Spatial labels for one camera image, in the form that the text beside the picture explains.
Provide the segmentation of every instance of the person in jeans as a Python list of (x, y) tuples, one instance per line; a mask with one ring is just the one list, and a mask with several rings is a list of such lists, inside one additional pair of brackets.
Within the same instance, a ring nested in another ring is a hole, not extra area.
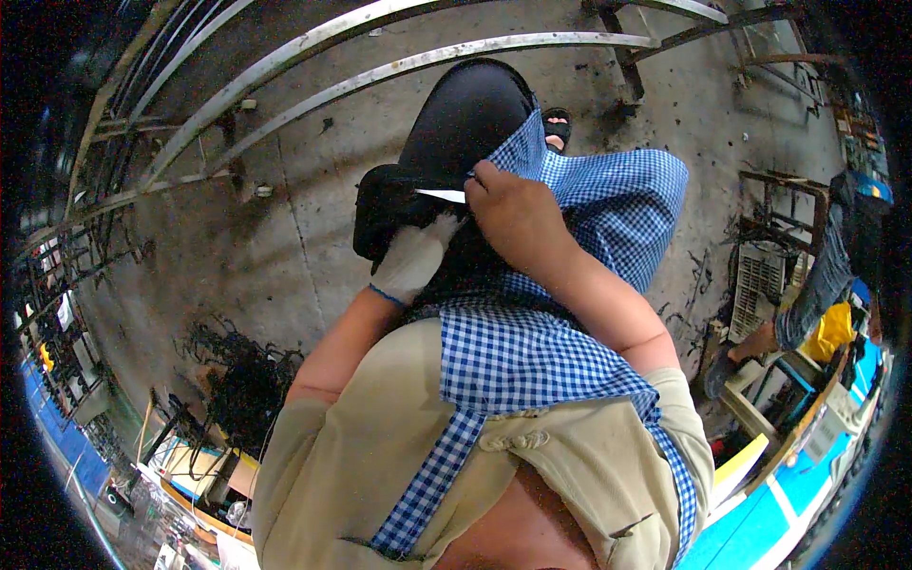
[(861, 277), (872, 289), (869, 336), (880, 342), (876, 287), (880, 283), (881, 217), (892, 203), (883, 183), (854, 171), (843, 171), (830, 182), (830, 212), (824, 244), (795, 302), (760, 325), (740, 344), (722, 343), (703, 379), (706, 395), (721, 396), (722, 388), (748, 359), (768, 352), (796, 350), (817, 328), (827, 310), (852, 282)]
[(642, 296), (687, 169), (659, 150), (563, 156), (570, 123), (490, 59), (432, 90), (399, 164), (468, 179), (472, 218), (400, 228), (298, 371), (254, 494), (264, 570), (651, 569), (687, 552), (713, 460)]

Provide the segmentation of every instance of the shirt sleeve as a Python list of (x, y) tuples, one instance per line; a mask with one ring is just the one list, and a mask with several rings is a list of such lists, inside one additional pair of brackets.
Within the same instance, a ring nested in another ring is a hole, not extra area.
[(658, 390), (658, 406), (662, 409), (662, 419), (658, 425), (678, 448), (693, 478), (697, 490), (696, 538), (709, 514), (710, 494), (716, 473), (712, 450), (703, 431), (703, 420), (694, 408), (687, 377), (680, 369), (660, 368), (648, 373), (643, 379)]
[(275, 520), (326, 423), (328, 409), (329, 404), (322, 400), (301, 398), (286, 404), (275, 419), (273, 435), (257, 473), (251, 513), (254, 548), (260, 563)]

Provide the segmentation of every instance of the yellow bag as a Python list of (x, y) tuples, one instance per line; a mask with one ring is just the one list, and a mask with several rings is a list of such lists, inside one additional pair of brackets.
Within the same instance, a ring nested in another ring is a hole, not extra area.
[(837, 348), (854, 338), (852, 308), (848, 302), (839, 303), (826, 311), (799, 350), (816, 362), (829, 362)]

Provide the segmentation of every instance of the white crate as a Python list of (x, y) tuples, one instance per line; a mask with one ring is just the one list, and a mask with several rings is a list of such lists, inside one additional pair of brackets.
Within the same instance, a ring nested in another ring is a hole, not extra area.
[(776, 244), (742, 244), (738, 251), (738, 284), (729, 340), (740, 343), (770, 320), (775, 309), (771, 300), (780, 298), (784, 285), (785, 259)]

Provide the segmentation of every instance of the checkered cloth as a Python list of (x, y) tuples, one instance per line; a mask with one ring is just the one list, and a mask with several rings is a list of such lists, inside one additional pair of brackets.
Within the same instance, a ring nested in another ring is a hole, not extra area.
[[(541, 110), (490, 157), (500, 169), (543, 181), (580, 245), (643, 293), (683, 203), (688, 172), (667, 152), (636, 150), (562, 157), (545, 148)], [(498, 295), (549, 300), (541, 286), (510, 273), (475, 295), (435, 307), (442, 323), (440, 398), (456, 410), (419, 472), (371, 540), (387, 558), (408, 557), (450, 489), (491, 414), (561, 402), (628, 397), (662, 449), (680, 502), (677, 563), (690, 544), (697, 498), (680, 453), (658, 425), (658, 392), (616, 352), (549, 313), (505, 306)]]

